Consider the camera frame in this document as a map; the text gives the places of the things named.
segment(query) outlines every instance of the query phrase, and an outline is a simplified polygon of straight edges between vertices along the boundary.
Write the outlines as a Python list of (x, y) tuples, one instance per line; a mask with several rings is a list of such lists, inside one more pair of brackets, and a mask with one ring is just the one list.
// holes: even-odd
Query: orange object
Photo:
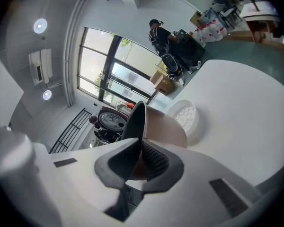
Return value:
[(132, 103), (125, 103), (125, 105), (131, 109), (133, 109), (134, 105)]

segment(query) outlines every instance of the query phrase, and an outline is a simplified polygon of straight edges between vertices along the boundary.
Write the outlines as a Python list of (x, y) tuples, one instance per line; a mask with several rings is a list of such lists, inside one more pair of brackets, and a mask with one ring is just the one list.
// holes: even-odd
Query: person's arm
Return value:
[(171, 41), (174, 41), (174, 42), (178, 41), (178, 39), (176, 37), (172, 36), (172, 35), (168, 35), (167, 38)]

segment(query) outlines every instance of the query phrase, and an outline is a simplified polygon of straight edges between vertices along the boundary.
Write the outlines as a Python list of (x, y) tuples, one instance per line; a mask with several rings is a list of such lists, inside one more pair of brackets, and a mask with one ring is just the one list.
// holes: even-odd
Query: window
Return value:
[(86, 28), (80, 48), (78, 88), (113, 107), (149, 103), (156, 95), (149, 81), (161, 58), (120, 36)]

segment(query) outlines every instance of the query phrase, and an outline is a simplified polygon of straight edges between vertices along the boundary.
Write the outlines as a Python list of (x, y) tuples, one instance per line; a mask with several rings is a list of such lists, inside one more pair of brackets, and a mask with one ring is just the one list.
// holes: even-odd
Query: black cap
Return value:
[(151, 27), (153, 24), (158, 24), (158, 25), (159, 25), (160, 23), (159, 23), (158, 20), (152, 19), (152, 20), (150, 21), (150, 27)]

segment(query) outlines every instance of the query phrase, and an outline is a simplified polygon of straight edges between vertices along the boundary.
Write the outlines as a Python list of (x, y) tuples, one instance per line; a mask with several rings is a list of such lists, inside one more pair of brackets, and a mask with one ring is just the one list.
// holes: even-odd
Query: cardboard box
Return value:
[(162, 75), (159, 71), (155, 70), (154, 74), (150, 78), (150, 81), (155, 86), (155, 89), (164, 95), (169, 94), (174, 89), (174, 83), (170, 78)]

